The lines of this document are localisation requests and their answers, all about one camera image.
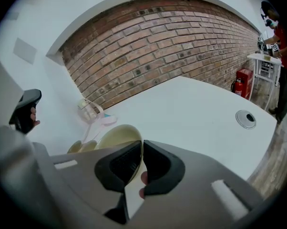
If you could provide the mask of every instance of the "small white table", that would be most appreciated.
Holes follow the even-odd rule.
[[[244,129],[236,112],[248,110],[256,127]],[[145,140],[167,143],[214,158],[247,180],[263,158],[276,127],[276,120],[247,99],[214,85],[178,76],[132,96],[108,109],[117,123],[104,128],[101,137],[117,125],[135,126]],[[87,141],[98,123],[94,123]],[[144,187],[140,167],[126,186],[130,217],[143,203],[138,191]]]
[[[252,88],[250,90],[250,95],[249,95],[249,100],[251,99],[252,97],[252,93],[253,93],[253,89],[254,89],[254,83],[255,83],[255,77],[257,78],[261,78],[261,79],[264,79],[268,82],[271,82],[271,87],[270,87],[270,92],[269,92],[269,97],[268,97],[268,100],[267,100],[267,104],[264,108],[264,110],[267,109],[267,106],[271,100],[271,97],[272,97],[272,94],[273,94],[273,90],[274,90],[274,85],[275,85],[275,79],[276,79],[276,74],[278,72],[278,70],[280,70],[279,68],[281,67],[281,60],[280,59],[276,59],[276,58],[273,58],[271,57],[270,60],[266,60],[264,59],[264,54],[260,54],[260,53],[252,53],[251,55],[248,56],[249,59],[255,59],[256,60],[256,64],[254,64],[254,78],[253,78],[253,83],[252,83]],[[266,62],[266,63],[269,63],[269,64],[272,64],[274,66],[274,71],[273,71],[273,77],[272,79],[270,78],[267,78],[267,77],[264,77],[264,76],[261,76],[258,72],[259,70],[259,65],[262,63],[262,62]]]

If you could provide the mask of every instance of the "brick wall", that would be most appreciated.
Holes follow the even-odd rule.
[[[83,96],[108,108],[182,75],[230,89],[258,32],[201,0],[135,0],[105,11],[61,47]]]

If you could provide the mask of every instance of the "gray machine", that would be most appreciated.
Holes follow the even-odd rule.
[[[141,162],[141,142],[49,156],[44,145],[0,128],[0,182],[15,203],[53,228],[227,228],[235,223],[211,184],[223,180],[251,211],[261,196],[202,154],[145,140],[145,200],[129,219],[124,187]]]

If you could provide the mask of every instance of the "dark pants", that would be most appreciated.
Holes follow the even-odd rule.
[[[280,78],[280,89],[278,106],[276,109],[276,119],[282,121],[287,114],[287,69],[281,68]]]

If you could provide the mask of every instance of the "white wall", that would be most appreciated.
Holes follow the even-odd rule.
[[[82,98],[65,66],[45,57],[39,48],[34,65],[13,54],[17,37],[21,37],[23,21],[3,21],[0,27],[0,61],[8,74],[23,90],[37,88],[42,98],[37,105],[37,118],[41,124],[27,137],[46,145],[51,155],[66,153],[68,148],[83,137],[87,125],[77,116],[77,102]],[[5,99],[14,100],[14,89],[6,92]]]
[[[82,137],[86,128],[76,114],[81,94],[67,70],[45,55],[55,54],[65,40],[87,20],[130,0],[18,0],[11,11],[19,12],[16,21],[0,25],[0,61],[23,89],[38,88],[42,99],[37,106],[41,124],[28,137],[44,143],[50,154],[67,151]],[[206,0],[236,13],[260,31],[262,0]],[[13,54],[19,37],[37,49],[34,65]]]

